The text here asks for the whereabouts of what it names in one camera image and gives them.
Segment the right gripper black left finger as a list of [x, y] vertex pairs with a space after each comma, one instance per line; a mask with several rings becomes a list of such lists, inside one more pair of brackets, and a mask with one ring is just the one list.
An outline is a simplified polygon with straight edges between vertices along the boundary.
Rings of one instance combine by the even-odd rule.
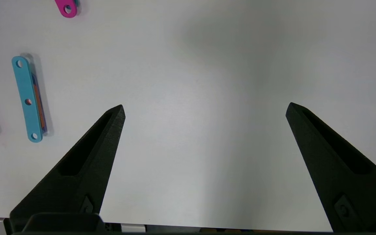
[[11, 211], [11, 228], [40, 213], [99, 213], [124, 121], [122, 105], [106, 111]]

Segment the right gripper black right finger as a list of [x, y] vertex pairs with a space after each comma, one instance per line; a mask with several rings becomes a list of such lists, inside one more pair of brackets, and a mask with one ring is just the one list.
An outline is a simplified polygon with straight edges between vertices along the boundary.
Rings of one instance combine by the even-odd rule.
[[286, 119], [333, 231], [376, 233], [376, 165], [306, 107]]

